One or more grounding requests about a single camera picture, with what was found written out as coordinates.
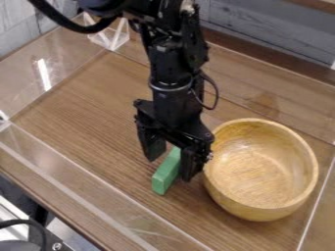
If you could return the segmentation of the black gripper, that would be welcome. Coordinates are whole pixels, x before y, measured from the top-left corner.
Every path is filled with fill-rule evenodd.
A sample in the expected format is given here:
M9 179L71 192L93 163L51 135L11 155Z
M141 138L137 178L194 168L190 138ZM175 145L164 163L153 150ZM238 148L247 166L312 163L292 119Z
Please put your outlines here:
M211 156L215 136L202 122L204 82L151 81L152 99L137 99L135 123L143 153L153 162L167 151L167 143L182 149L180 177L191 181Z

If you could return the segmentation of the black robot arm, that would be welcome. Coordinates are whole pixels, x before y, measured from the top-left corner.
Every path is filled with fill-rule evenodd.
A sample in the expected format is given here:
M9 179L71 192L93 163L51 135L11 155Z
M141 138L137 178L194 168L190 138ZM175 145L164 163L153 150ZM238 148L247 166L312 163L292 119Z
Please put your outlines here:
M79 0L101 18L124 17L140 34L149 60L152 98L133 102L144 155L156 160L172 144L180 149L182 179L190 181L211 158L215 136L202 122L208 62L195 0Z

